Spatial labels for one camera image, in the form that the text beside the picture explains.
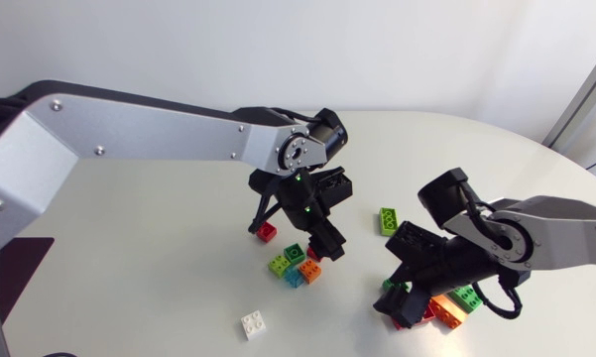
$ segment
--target light green lego brick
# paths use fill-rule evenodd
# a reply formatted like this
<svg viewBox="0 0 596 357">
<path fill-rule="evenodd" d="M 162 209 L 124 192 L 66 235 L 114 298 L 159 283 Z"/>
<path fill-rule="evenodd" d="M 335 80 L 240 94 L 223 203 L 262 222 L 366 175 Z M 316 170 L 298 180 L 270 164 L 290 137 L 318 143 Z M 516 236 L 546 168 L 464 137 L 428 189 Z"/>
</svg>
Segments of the light green lego brick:
<svg viewBox="0 0 596 357">
<path fill-rule="evenodd" d="M 397 231 L 397 213 L 393 208 L 382 208 L 379 210 L 379 221 L 381 223 L 381 235 L 392 237 Z"/>
<path fill-rule="evenodd" d="M 458 288 L 447 293 L 447 295 L 467 313 L 476 309 L 483 302 L 472 287 Z"/>
<path fill-rule="evenodd" d="M 278 278 L 281 278 L 290 266 L 291 262 L 287 258 L 278 256 L 269 263 L 269 270 L 278 276 Z"/>
</svg>

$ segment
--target green lego brick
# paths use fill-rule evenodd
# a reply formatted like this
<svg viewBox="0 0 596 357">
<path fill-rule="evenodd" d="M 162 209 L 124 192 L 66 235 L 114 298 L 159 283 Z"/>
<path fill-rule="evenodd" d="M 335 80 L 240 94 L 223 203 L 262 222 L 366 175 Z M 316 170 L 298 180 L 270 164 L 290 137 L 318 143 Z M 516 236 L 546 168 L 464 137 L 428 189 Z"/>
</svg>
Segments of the green lego brick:
<svg viewBox="0 0 596 357">
<path fill-rule="evenodd" d="M 470 313 L 483 301 L 476 295 L 472 287 L 463 287 L 447 293 L 465 312 Z"/>
<path fill-rule="evenodd" d="M 381 284 L 381 288 L 384 290 L 384 292 L 387 292 L 391 287 L 393 286 L 400 286 L 400 287 L 404 287 L 406 289 L 406 291 L 409 291 L 410 288 L 408 287 L 408 284 L 406 283 L 393 283 L 390 281 L 390 279 L 385 279 L 384 282 Z"/>
<path fill-rule="evenodd" d="M 382 208 L 379 210 L 379 221 L 381 222 L 381 235 L 392 237 L 397 231 L 397 213 L 393 208 Z"/>
<path fill-rule="evenodd" d="M 289 262 L 287 258 L 283 256 L 278 256 L 269 263 L 269 270 L 273 274 L 277 275 L 278 278 L 281 278 L 285 274 L 287 268 L 290 266 L 291 262 Z"/>
<path fill-rule="evenodd" d="M 285 257 L 291 262 L 291 265 L 295 265 L 306 258 L 306 254 L 299 247 L 298 243 L 295 243 L 291 247 L 285 248 Z"/>
</svg>

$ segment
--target lego brick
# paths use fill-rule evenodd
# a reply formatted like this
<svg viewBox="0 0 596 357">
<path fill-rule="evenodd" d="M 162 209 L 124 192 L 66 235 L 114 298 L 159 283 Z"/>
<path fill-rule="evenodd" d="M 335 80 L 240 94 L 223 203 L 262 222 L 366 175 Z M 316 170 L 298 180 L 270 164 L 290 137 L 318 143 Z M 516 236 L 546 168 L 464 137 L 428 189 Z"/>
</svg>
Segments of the lego brick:
<svg viewBox="0 0 596 357">
<path fill-rule="evenodd" d="M 299 267 L 299 272 L 304 276 L 306 282 L 311 284 L 317 277 L 319 277 L 321 269 L 319 269 L 315 262 L 309 259 Z"/>
<path fill-rule="evenodd" d="M 393 321 L 393 324 L 395 325 L 395 328 L 397 328 L 397 331 L 399 331 L 399 330 L 403 329 L 403 327 L 401 327 L 401 326 L 400 326 L 400 325 L 397 323 L 397 321 L 396 321 L 396 320 L 392 319 L 392 321 Z"/>
<path fill-rule="evenodd" d="M 423 318 L 419 322 L 415 323 L 415 326 L 426 324 L 426 323 L 434 320 L 435 318 L 436 318 L 436 314 L 434 314 L 434 311 L 432 311 L 432 309 L 428 306 L 425 309 L 425 313 L 423 314 Z"/>
<path fill-rule="evenodd" d="M 467 318 L 467 313 L 446 296 L 431 298 L 429 307 L 436 315 L 436 318 L 443 321 L 451 329 L 458 327 Z"/>
<path fill-rule="evenodd" d="M 381 288 L 384 290 L 384 292 L 387 292 L 393 286 L 404 287 L 407 292 L 410 290 L 410 287 L 408 287 L 408 284 L 406 284 L 406 283 L 393 283 L 393 282 L 390 281 L 390 279 L 385 279 L 384 282 L 381 284 Z"/>
<path fill-rule="evenodd" d="M 304 284 L 304 277 L 297 269 L 288 269 L 285 273 L 285 280 L 294 288 Z"/>
<path fill-rule="evenodd" d="M 434 312 L 432 312 L 432 309 L 429 308 L 429 306 L 425 309 L 425 313 L 423 314 L 423 318 L 421 319 L 421 321 L 415 323 L 415 326 L 419 326 L 419 325 L 423 325 L 426 324 L 432 320 L 434 320 L 436 318 L 436 315 L 434 314 Z M 395 328 L 397 328 L 397 330 L 401 330 L 403 329 L 403 327 L 401 325 L 399 325 L 397 323 L 396 320 L 392 319 L 393 324 L 395 325 Z"/>
<path fill-rule="evenodd" d="M 261 241 L 269 243 L 269 241 L 272 240 L 277 233 L 278 229 L 276 229 L 276 227 L 271 225 L 271 223 L 269 222 L 265 222 L 262 224 L 262 227 L 258 229 L 256 235 L 258 236 L 258 238 L 260 238 Z"/>
<path fill-rule="evenodd" d="M 379 210 L 379 221 L 381 222 L 381 235 L 392 237 L 397 231 L 397 213 L 393 208 L 382 208 Z"/>
<path fill-rule="evenodd" d="M 458 288 L 447 293 L 447 295 L 467 313 L 471 313 L 483 303 L 472 287 Z"/>
<path fill-rule="evenodd" d="M 242 322 L 242 328 L 245 329 L 245 334 L 247 335 L 248 340 L 251 340 L 267 330 L 267 326 L 265 325 L 265 321 L 263 321 L 262 314 L 259 310 L 255 310 L 242 317 L 240 321 Z"/>
<path fill-rule="evenodd" d="M 285 257 L 291 262 L 291 265 L 295 265 L 301 263 L 306 258 L 306 254 L 299 247 L 299 244 L 295 243 L 294 245 L 285 248 Z"/>
<path fill-rule="evenodd" d="M 272 271 L 275 275 L 277 275 L 278 278 L 281 278 L 285 274 L 287 268 L 290 266 L 291 262 L 289 262 L 287 258 L 283 256 L 278 256 L 269 263 L 269 270 Z"/>
<path fill-rule="evenodd" d="M 306 248 L 306 254 L 308 255 L 309 258 L 311 258 L 315 262 L 317 262 L 317 263 L 321 262 L 321 258 L 317 257 L 315 252 L 313 252 L 313 250 L 310 247 Z"/>
</svg>

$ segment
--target orange lego brick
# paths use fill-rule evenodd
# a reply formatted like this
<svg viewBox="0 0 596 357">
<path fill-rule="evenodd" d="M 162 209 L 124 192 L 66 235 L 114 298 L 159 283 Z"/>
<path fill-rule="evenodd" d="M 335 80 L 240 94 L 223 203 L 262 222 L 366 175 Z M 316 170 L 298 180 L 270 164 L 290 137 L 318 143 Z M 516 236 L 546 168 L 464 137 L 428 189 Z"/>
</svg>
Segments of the orange lego brick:
<svg viewBox="0 0 596 357">
<path fill-rule="evenodd" d="M 443 295 L 431 298 L 429 300 L 429 307 L 434 311 L 436 317 L 451 329 L 458 327 L 467 318 L 465 311 Z"/>
<path fill-rule="evenodd" d="M 321 269 L 317 267 L 317 264 L 311 259 L 307 260 L 306 263 L 299 267 L 299 272 L 304 275 L 304 279 L 307 283 L 312 283 L 321 274 Z"/>
</svg>

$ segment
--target blue lego brick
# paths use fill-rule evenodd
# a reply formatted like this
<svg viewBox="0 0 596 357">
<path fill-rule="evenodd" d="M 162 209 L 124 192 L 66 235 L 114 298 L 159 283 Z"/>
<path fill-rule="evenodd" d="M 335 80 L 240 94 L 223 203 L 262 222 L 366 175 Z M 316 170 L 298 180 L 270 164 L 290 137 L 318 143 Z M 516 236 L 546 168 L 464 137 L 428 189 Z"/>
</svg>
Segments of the blue lego brick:
<svg viewBox="0 0 596 357">
<path fill-rule="evenodd" d="M 290 269 L 285 272 L 285 280 L 294 288 L 304 283 L 304 277 L 297 269 Z"/>
</svg>

